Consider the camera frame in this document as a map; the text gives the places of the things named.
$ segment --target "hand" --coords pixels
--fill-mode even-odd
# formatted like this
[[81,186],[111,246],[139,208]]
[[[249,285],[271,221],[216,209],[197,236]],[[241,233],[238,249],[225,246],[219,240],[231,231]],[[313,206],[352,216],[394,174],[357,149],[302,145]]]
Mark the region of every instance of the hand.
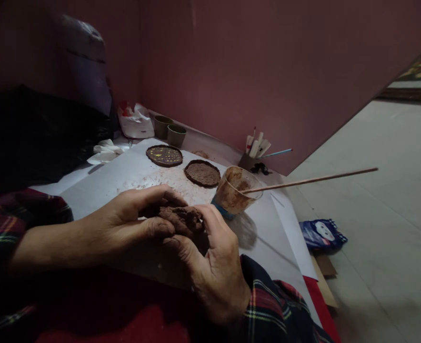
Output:
[[85,218],[29,229],[8,264],[10,272],[81,268],[103,263],[141,240],[174,234],[159,217],[139,220],[151,206],[186,201],[168,185],[129,190]]
[[163,243],[172,248],[190,271],[193,288],[208,318],[217,325],[228,325],[242,317],[251,297],[242,275],[239,243],[214,205],[197,205],[204,218],[210,248],[203,257],[193,242],[174,235]]

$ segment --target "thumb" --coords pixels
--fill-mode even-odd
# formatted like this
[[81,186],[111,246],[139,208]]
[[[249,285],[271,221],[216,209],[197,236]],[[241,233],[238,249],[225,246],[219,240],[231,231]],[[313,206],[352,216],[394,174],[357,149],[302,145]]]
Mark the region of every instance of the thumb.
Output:
[[138,220],[134,223],[138,235],[145,238],[171,237],[174,234],[174,226],[160,217],[152,217]]
[[174,235],[171,238],[165,238],[163,244],[176,252],[191,273],[201,269],[200,266],[202,266],[202,259],[204,259],[204,257],[190,238]]

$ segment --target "plaid sleeve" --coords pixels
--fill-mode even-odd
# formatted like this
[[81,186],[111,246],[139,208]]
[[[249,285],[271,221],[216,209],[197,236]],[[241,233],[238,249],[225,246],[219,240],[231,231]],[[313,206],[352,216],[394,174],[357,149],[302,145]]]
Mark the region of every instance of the plaid sleeve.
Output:
[[28,228],[69,221],[72,212],[60,197],[33,190],[1,195],[0,263],[13,252]]
[[314,323],[306,302],[294,287],[271,280],[268,273],[246,255],[241,256],[241,265],[252,292],[242,324],[247,342],[332,342]]
[[[33,190],[24,190],[0,195],[0,269],[14,252],[27,229],[72,221],[72,212],[67,203],[55,197]],[[15,288],[9,289],[9,296],[15,297]],[[6,306],[5,312],[0,299],[0,329],[13,324],[35,309],[34,304]]]

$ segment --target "round clay coaster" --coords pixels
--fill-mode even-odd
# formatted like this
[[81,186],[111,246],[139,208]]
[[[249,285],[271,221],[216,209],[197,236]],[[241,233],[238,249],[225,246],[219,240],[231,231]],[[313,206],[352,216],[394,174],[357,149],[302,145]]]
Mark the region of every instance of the round clay coaster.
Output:
[[191,182],[201,187],[213,188],[220,182],[220,171],[207,161],[193,160],[183,171]]
[[154,145],[145,154],[153,163],[166,168],[182,164],[183,160],[181,151],[169,145]]

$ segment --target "blue package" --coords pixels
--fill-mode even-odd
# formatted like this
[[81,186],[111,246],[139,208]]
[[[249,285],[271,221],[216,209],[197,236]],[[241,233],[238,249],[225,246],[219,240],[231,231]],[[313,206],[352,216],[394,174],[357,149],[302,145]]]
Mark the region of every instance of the blue package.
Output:
[[348,239],[338,231],[332,219],[300,222],[308,249],[333,250],[341,248]]

